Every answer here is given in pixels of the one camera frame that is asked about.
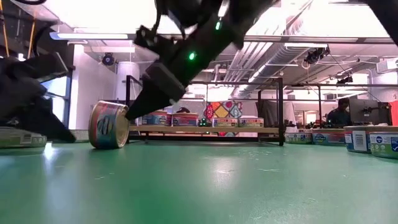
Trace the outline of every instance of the person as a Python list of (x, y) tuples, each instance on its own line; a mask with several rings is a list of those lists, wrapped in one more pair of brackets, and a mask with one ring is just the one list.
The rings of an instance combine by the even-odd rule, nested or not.
[(342, 128), (344, 126), (351, 125), (351, 118), (347, 107), (349, 104), (348, 98), (342, 98), (338, 100), (337, 109), (332, 110), (328, 113), (327, 122), (331, 123), (333, 127)]

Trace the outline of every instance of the ceiling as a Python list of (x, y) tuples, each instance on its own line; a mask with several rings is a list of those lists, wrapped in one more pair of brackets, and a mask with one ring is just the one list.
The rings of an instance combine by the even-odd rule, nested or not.
[[(247, 34), (283, 34), (286, 21), (296, 15), (306, 2), (307, 0), (282, 1), (281, 5), (272, 7), (264, 13)], [(75, 32), (134, 33), (141, 24), (151, 27), (155, 21), (154, 1), (113, 0), (113, 3), (109, 4), (105, 0), (97, 0), (95, 4), (92, 4), (91, 0), (52, 0), (47, 1), (44, 6), (33, 8), (23, 6), (23, 9), (30, 13), (35, 10), (39, 11), (42, 17), (50, 17), (50, 15), (57, 17)], [(320, 37), (387, 37), (386, 31), (367, 6), (329, 4), (327, 0), (314, 1), (297, 21), (293, 21), (293, 25), (289, 27), (288, 31), (288, 33), (293, 32), (294, 35)], [(159, 32), (178, 34), (178, 29), (169, 18), (163, 17)], [(105, 52), (112, 52), (118, 61), (139, 63), (142, 71), (157, 58), (156, 54), (135, 46), (130, 40), (94, 40), (88, 43), (85, 45), (85, 52), (95, 60), (100, 61)], [(250, 47), (252, 45), (246, 43), (246, 48), (243, 51), (247, 52), (241, 55), (242, 60), (234, 60), (234, 58), (238, 58), (239, 51), (230, 45), (209, 64), (207, 69), (212, 69), (216, 64), (220, 64), (222, 67), (254, 70), (242, 73), (242, 77), (237, 80), (247, 82), (256, 70), (278, 52), (272, 51), (272, 48), (276, 49), (275, 44), (264, 47), (265, 45), (267, 44), (256, 43)], [(281, 66), (277, 69), (283, 71), (284, 82), (321, 82), (329, 79), (330, 76), (341, 73), (343, 69), (356, 67), (360, 72), (365, 68), (374, 67), (373, 63), (352, 62), (357, 59), (377, 62), (382, 57), (398, 56), (398, 47), (395, 45), (330, 44), (329, 46), (332, 57), (331, 55), (325, 57), (321, 61), (322, 65), (311, 65), (309, 69), (304, 69), (302, 62), (307, 50), (310, 49), (298, 50), (299, 53), (293, 55), (294, 60), (288, 61), (289, 64), (297, 65), (296, 67)], [(264, 51), (261, 51), (256, 58), (254, 52), (258, 47), (264, 47)], [(263, 75), (279, 75), (279, 72)], [(214, 75), (211, 72), (201, 72), (195, 79), (210, 81), (214, 79)]]

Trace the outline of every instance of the white wall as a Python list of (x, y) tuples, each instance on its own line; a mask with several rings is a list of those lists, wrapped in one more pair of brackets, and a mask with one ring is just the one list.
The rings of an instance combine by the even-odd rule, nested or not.
[(98, 100), (115, 99), (116, 74), (75, 46), (69, 129), (88, 129), (92, 106)]

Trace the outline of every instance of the metal frame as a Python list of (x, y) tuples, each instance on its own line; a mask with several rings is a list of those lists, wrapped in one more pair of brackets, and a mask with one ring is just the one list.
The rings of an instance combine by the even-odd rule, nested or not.
[[(131, 88), (131, 82), (136, 82), (138, 84), (141, 84), (138, 80), (133, 79), (132, 76), (127, 75), (126, 76), (126, 105), (129, 106), (130, 102), (130, 88)], [(214, 84), (213, 82), (192, 82), (192, 83), (199, 83), (199, 84), (204, 84), (206, 86), (210, 84)], [(245, 83), (247, 85), (257, 85), (256, 83)], [(247, 137), (206, 137), (206, 136), (150, 136), (148, 133), (146, 133), (145, 136), (132, 136), (129, 134), (129, 137), (127, 139), (127, 144), (130, 142), (130, 140), (143, 140), (143, 141), (221, 141), (221, 142), (264, 142), (264, 143), (270, 143), (271, 142), (278, 142), (279, 146), (283, 146), (285, 142), (285, 137), (284, 137), (284, 118), (283, 118), (283, 110), (284, 110), (284, 98), (283, 98), (283, 79), (281, 77), (276, 78), (275, 82), (271, 85), (276, 85), (277, 88), (277, 94), (282, 96), (277, 98), (277, 114), (278, 114), (278, 135), (279, 137), (257, 137), (257, 138), (247, 138)], [(261, 100), (261, 91), (258, 92), (258, 99)]]

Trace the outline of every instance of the ceiling duct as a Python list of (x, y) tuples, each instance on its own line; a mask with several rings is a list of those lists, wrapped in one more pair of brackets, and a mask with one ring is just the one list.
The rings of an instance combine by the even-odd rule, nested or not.
[[(287, 35), (303, 35), (303, 20), (308, 14), (308, 8), (313, 4), (313, 1), (308, 1), (303, 5), (302, 10), (293, 18), (289, 18), (287, 26)], [(264, 54), (258, 63), (259, 67), (262, 66), (261, 72), (254, 73), (256, 76), (251, 77), (251, 82), (264, 82), (264, 77), (272, 77), (279, 73), (284, 67), (275, 66), (263, 66), (264, 64), (289, 64), (292, 63), (297, 57), (304, 54), (309, 48), (307, 47), (286, 47), (284, 43), (273, 44), (267, 50), (266, 55), (272, 55), (266, 57)], [(244, 85), (237, 89), (239, 91), (238, 96), (245, 97), (249, 96), (251, 91), (255, 90), (258, 86), (256, 85)]]

